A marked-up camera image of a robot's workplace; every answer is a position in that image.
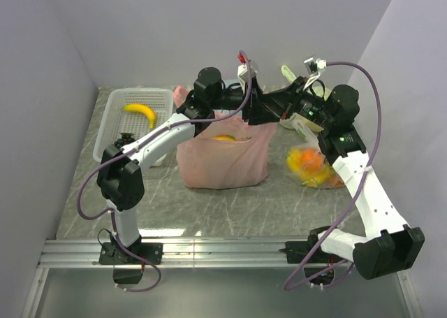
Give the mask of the yellow banana bunch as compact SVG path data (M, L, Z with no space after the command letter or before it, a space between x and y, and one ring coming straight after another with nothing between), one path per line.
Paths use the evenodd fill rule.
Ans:
M235 142L236 139L233 136L230 135L218 135L218 136L214 136L212 137L213 140L223 140L223 141L230 141L230 142Z

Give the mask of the pink plastic bag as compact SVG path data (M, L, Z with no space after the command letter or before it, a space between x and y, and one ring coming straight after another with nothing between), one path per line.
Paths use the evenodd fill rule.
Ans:
M276 123L249 126L239 115L212 123L177 146L184 184L197 189L232 189L261 183L268 176L268 146L276 131ZM212 139L218 135L230 135L236 141Z

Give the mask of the single yellow banana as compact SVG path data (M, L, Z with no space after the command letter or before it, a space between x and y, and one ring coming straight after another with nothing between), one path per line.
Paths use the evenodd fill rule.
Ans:
M124 106L123 111L143 114L149 120L149 127L151 129L156 125L156 113L149 106L139 103L131 103Z

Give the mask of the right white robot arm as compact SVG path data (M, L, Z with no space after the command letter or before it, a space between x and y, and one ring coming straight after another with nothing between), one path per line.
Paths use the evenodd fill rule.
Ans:
M399 214L372 168L376 152L367 151L353 125L360 112L358 90L337 85L328 99L322 99L309 93L305 79L299 77L288 87L257 98L264 120L278 122L296 113L322 127L320 150L348 189L349 206L357 208L365 227L365 236L343 232L337 224L310 231L308 253L300 264L338 256L353 263L366 280L410 269L425 236Z

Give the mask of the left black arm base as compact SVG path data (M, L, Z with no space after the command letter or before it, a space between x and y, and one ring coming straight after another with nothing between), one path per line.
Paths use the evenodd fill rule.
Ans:
M161 281L161 264L163 255L162 243L144 243L138 239L130 247L128 252L123 250L115 239L101 243L101 252L98 264L101 266L113 266L113 281L124 289L128 285L137 285L142 281L145 267L150 266L156 272L156 280L149 289L156 287Z

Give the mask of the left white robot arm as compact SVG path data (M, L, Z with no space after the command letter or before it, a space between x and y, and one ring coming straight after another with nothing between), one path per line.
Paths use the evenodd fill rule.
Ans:
M284 90L265 93L254 67L238 68L239 87L227 87L215 67L199 71L185 101L164 124L125 146L111 145L103 153L97 185L111 213L111 241L124 263L142 258L136 206L144 196L143 173L174 147L189 141L208 127L240 113L250 126L278 122L288 101Z

